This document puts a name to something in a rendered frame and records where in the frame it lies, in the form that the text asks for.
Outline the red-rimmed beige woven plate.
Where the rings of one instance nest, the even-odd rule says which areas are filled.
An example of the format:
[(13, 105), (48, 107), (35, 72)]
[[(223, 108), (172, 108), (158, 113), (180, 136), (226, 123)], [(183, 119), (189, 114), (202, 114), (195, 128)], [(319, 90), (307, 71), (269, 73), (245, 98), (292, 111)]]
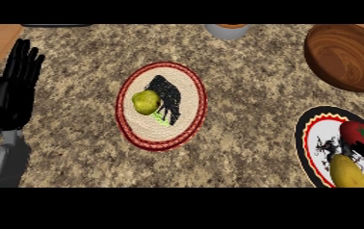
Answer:
[[(146, 89), (161, 75), (180, 92), (178, 113), (172, 125), (164, 112), (141, 115), (132, 108), (131, 97)], [(121, 86), (115, 119), (128, 142), (149, 151), (164, 151), (180, 146), (195, 135), (206, 113), (206, 95), (196, 73), (181, 64), (158, 62), (141, 66)]]

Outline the grey cup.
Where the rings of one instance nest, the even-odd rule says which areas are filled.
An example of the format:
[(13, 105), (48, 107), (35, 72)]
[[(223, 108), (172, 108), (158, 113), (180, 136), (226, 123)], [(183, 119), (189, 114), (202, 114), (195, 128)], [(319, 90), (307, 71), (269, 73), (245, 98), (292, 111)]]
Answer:
[(206, 32), (218, 39), (238, 39), (246, 33), (248, 24), (205, 24)]

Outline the pale wooden board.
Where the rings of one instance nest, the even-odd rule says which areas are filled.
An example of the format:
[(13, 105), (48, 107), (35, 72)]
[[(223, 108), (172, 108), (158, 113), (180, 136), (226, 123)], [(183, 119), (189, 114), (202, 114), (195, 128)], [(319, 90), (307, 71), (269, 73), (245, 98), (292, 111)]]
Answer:
[(0, 24), (0, 62), (5, 59), (22, 33), (19, 24)]

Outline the black-rimmed white plate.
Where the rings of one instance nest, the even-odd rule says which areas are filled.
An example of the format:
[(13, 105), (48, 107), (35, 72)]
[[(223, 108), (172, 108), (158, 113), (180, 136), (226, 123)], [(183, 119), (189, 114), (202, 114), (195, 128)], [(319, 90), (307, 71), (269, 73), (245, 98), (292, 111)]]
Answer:
[(295, 150), (301, 168), (310, 183), (317, 188), (334, 188), (329, 176), (326, 156), (329, 151), (322, 149), (326, 140), (338, 146), (340, 125), (346, 121), (364, 123), (364, 117), (334, 106), (316, 106), (307, 109), (295, 124)]

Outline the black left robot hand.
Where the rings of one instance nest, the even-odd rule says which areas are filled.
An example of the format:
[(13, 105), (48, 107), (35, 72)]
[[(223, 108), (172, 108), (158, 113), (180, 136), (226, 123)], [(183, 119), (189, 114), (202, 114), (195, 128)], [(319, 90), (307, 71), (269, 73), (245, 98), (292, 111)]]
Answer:
[(0, 131), (20, 130), (29, 121), (44, 59), (29, 40), (19, 38), (0, 77)]

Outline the red tomato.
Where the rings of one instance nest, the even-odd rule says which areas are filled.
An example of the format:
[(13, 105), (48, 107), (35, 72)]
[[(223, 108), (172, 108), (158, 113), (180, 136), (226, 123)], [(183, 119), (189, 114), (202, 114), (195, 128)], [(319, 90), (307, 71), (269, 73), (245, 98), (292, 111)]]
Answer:
[(354, 149), (364, 149), (364, 123), (346, 121), (340, 125), (340, 136), (344, 144)]

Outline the brown wooden bowl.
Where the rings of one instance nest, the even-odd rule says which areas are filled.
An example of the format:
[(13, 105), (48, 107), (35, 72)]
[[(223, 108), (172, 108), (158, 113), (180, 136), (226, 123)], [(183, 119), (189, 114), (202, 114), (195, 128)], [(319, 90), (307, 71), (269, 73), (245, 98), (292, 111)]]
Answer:
[(304, 58), (316, 77), (332, 87), (364, 92), (364, 28), (314, 24), (304, 39)]

